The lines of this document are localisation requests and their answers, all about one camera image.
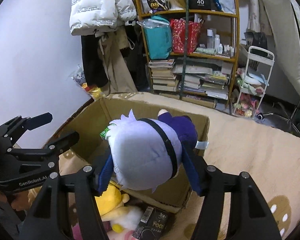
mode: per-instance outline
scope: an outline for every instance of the red patterned bag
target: red patterned bag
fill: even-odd
[[[170,21],[172,30],[172,48],[175,53],[183,53],[185,49],[186,21],[184,19],[172,19]],[[187,53],[191,54],[198,45],[201,23],[189,21],[188,26],[188,48]]]

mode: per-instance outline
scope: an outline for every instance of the teal bag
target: teal bag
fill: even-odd
[[[152,16],[151,19],[169,23],[163,17]],[[172,32],[170,25],[153,29],[144,28],[150,59],[166,59],[172,52]]]

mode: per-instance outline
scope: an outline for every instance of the barcode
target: barcode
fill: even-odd
[[[153,207],[147,207],[145,213],[143,214],[143,217],[141,218],[141,222],[146,224],[152,214],[152,211],[153,211]]]
[[[141,233],[142,233],[142,231],[143,231],[143,228],[144,228],[144,227],[138,226],[138,227],[136,228],[136,230],[134,231],[134,233],[132,234],[132,236],[133,236],[134,238],[136,238],[136,239],[140,239],[140,235],[141,235]]]

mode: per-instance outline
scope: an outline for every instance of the beige blanket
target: beige blanket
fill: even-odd
[[[243,118],[236,118],[203,106],[149,93],[116,94],[113,98],[169,106],[210,118],[209,147],[205,160],[223,172],[247,171],[272,209],[282,237],[300,220],[300,138]],[[86,163],[70,151],[60,159],[60,172],[73,173]],[[172,230],[162,240],[190,239],[203,198],[192,194],[187,208],[176,215]],[[230,195],[226,194],[219,239],[224,239],[229,218]]]

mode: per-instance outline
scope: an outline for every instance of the patterned bag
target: patterned bag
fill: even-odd
[[[172,30],[172,48],[175,53],[184,53],[186,37],[186,21],[184,19],[172,19],[170,21]],[[188,48],[187,54],[195,51],[200,36],[201,23],[189,21],[188,26]]]

